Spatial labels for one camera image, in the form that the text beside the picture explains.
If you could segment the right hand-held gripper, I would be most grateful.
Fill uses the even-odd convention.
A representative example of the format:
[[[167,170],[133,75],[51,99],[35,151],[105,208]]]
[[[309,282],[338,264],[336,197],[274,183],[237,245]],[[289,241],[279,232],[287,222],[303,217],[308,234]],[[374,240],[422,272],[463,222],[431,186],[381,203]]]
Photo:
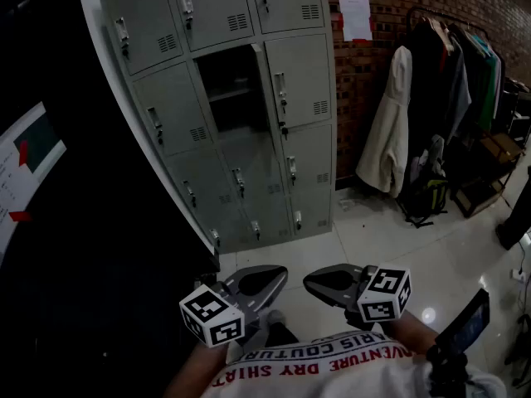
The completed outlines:
[[[412,294],[410,270],[387,264],[332,265],[308,274],[303,284],[319,300],[343,309],[347,324],[359,330],[399,319]]]

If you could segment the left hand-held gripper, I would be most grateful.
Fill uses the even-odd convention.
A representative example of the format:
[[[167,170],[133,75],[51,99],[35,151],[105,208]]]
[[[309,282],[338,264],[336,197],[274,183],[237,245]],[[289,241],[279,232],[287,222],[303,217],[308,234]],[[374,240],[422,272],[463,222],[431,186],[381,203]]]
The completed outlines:
[[[282,265],[239,269],[224,281],[202,284],[180,301],[184,325],[209,348],[230,342],[246,344],[261,326],[268,309],[289,277]]]

